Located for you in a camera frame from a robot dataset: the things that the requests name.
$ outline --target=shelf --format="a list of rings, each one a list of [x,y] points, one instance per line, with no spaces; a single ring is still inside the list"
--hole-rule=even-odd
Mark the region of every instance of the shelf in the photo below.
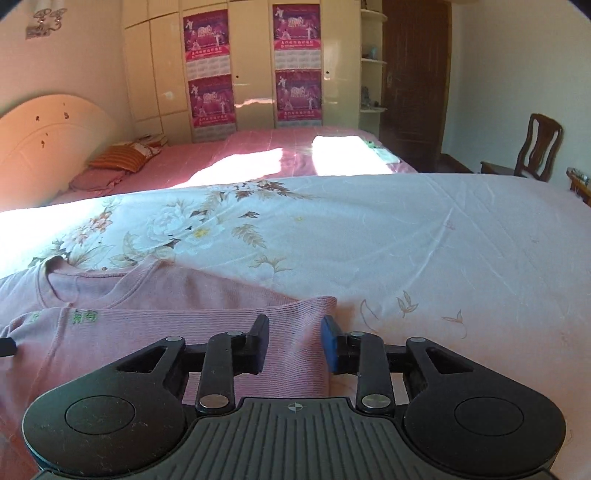
[[[382,113],[385,112],[387,109],[381,106],[371,107],[371,108],[363,108],[361,107],[360,113]]]
[[[365,8],[361,9],[361,18],[363,20],[371,20],[374,22],[387,22],[388,17],[381,12],[374,12],[373,10],[366,10]]]
[[[384,62],[383,60],[361,59],[361,62],[378,63],[380,65],[386,65],[386,62]]]

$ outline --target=wall decoration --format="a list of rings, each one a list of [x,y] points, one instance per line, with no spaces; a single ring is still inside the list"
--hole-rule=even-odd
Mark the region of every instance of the wall decoration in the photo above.
[[[275,68],[321,69],[320,5],[273,5]]]
[[[319,70],[275,72],[277,120],[281,127],[322,124],[322,73]]]
[[[226,138],[236,131],[231,75],[189,80],[189,96],[196,141]]]
[[[320,5],[273,5],[277,126],[322,125]]]
[[[236,131],[228,10],[184,17],[183,27],[193,141],[222,140]]]

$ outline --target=wardrobe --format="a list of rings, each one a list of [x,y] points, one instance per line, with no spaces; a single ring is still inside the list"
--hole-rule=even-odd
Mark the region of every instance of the wardrobe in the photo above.
[[[361,108],[362,81],[381,100],[381,0],[123,0],[129,102],[138,137],[164,133],[169,144],[200,141],[192,126],[183,19],[227,9],[235,128],[278,126],[275,4],[319,5],[322,124],[379,133],[379,111]],[[364,59],[374,48],[374,61]]]

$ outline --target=striped pillow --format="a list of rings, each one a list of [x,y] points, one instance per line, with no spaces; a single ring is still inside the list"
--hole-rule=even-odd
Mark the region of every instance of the striped pillow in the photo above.
[[[111,168],[137,173],[148,160],[160,153],[159,148],[149,147],[132,142],[111,145],[107,150],[91,160],[88,165],[93,168]]]

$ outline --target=floral bedspread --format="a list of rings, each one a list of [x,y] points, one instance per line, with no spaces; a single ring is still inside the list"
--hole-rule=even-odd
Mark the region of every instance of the floral bedspread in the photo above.
[[[554,471],[587,480],[589,238],[591,210],[542,182],[300,177],[0,213],[0,277],[53,255],[104,270],[155,255],[291,297],[336,296],[344,329],[400,345],[425,336],[550,397],[568,431]]]

